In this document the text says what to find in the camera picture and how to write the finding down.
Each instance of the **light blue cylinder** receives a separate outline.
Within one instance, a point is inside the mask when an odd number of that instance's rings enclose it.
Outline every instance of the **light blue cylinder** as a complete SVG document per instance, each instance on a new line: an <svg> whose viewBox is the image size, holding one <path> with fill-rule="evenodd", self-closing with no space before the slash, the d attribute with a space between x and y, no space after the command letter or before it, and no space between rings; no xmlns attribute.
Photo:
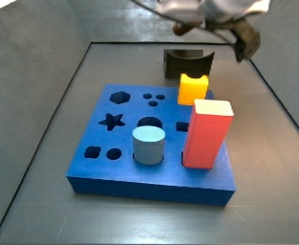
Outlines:
<svg viewBox="0 0 299 245"><path fill-rule="evenodd" d="M155 165L164 158L164 131L156 126L140 126L133 130L135 161Z"/></svg>

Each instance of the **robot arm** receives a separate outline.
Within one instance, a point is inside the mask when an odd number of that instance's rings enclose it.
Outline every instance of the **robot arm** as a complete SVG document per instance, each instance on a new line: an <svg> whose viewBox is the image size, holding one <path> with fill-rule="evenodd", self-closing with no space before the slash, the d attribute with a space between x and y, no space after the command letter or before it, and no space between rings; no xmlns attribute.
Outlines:
<svg viewBox="0 0 299 245"><path fill-rule="evenodd" d="M159 0L158 13L179 20L172 30L183 35L204 22L204 30L230 30L236 37L232 44L236 61L250 59L261 44L259 33L246 16L269 10L270 0Z"/></svg>

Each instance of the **black cable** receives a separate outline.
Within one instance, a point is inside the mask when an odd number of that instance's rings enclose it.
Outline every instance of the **black cable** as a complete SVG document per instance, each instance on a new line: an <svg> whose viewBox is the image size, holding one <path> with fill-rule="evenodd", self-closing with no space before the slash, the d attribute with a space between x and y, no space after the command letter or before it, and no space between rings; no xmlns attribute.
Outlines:
<svg viewBox="0 0 299 245"><path fill-rule="evenodd" d="M174 17L171 17L171 16L163 15L160 12L155 11L155 10L151 9L148 6L145 6L144 4L141 4L137 0L131 0L131 1L132 1L136 5L139 5L141 8L144 8L145 10L148 10L150 12L152 12L154 14L156 14L158 16L160 16L162 18L168 19L168 20L171 20L171 21L174 21L174 22L182 24L183 26L187 26L187 27L191 27L191 28L196 28L196 29L199 29L199 30L202 30L202 31L204 31L204 32L211 33L211 34L215 35L222 41L224 41L224 43L226 43L227 45L234 46L234 43L230 42L230 41L227 40L227 38L226 38L223 35L220 35L219 33L214 32L214 31L211 31L211 30L207 30L206 28L203 28L203 27L200 27L200 26L192 25L191 23L184 22L184 21L182 21L182 20L179 20L179 19L176 19L176 18L174 18Z"/></svg>

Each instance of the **star-shaped hole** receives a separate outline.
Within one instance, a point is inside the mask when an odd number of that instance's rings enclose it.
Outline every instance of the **star-shaped hole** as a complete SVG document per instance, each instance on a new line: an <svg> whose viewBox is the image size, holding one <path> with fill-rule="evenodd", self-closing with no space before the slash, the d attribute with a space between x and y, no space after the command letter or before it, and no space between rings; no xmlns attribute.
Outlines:
<svg viewBox="0 0 299 245"><path fill-rule="evenodd" d="M105 113L105 119L99 122L100 125L107 126L107 131L112 131L115 126L124 126L124 122L121 122L123 114L113 116L111 113Z"/></svg>

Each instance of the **shape sorter board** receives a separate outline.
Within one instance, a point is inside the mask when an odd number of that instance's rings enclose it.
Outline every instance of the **shape sorter board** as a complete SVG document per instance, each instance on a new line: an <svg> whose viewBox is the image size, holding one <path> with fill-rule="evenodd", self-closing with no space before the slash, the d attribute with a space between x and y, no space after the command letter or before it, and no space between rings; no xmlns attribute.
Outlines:
<svg viewBox="0 0 299 245"><path fill-rule="evenodd" d="M183 167L192 107L176 101L175 87L105 86L68 170L75 192L227 204L235 183L226 145L212 169ZM154 166L133 159L132 132L140 125L155 125L166 133L164 159Z"/></svg>

